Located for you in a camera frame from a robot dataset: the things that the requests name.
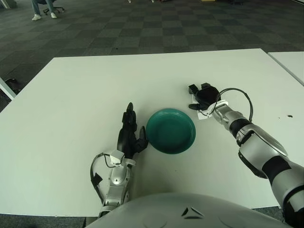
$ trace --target white table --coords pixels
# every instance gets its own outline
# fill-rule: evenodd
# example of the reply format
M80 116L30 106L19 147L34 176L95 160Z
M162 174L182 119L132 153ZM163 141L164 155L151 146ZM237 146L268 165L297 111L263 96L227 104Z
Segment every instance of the white table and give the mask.
M268 180L238 158L233 136L188 108L188 86L204 82L245 90L254 123L304 165L304 89L260 49L54 58L0 113L0 213L97 216L101 205L90 165L96 154L116 147L130 101L138 126L166 107L184 111L196 126L186 152L167 155L149 145L137 156L133 197L192 192L250 208L278 205ZM241 93L223 98L248 116ZM106 179L103 159L96 167ZM101 186L106 191L107 181Z
M304 85L304 51L269 52L268 55Z

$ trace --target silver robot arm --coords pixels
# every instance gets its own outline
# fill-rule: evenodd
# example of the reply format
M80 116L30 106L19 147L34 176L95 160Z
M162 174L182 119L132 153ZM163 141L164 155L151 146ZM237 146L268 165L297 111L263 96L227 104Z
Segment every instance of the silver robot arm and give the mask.
M269 179L286 223L304 227L304 168L290 161L284 147L242 113L223 104L212 115L237 140L242 162L256 176Z

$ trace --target teal plate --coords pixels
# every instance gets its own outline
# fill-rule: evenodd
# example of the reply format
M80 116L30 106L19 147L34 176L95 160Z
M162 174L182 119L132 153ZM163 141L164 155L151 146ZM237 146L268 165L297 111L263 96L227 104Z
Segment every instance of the teal plate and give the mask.
M185 113L173 108L154 113L146 127L149 143L167 154L181 153L195 140L195 126Z

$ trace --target floor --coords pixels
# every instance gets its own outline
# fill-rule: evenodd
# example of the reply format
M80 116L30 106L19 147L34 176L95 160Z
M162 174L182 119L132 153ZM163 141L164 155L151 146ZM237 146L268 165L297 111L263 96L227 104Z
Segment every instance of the floor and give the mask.
M66 8L31 21L29 0L0 9L0 77L24 87L52 58L262 48L304 51L304 5L292 0L58 0ZM0 98L0 111L7 105ZM281 218L278 208L260 209ZM0 215L4 228L81 227L83 218Z

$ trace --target white shoe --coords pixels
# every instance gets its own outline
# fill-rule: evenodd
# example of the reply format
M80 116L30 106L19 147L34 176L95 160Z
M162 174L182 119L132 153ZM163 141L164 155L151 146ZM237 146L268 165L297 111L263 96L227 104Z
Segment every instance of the white shoe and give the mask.
M32 18L32 20L39 20L41 19L41 16L38 14L35 14L34 17Z
M51 13L51 18L57 18L56 14L55 13Z

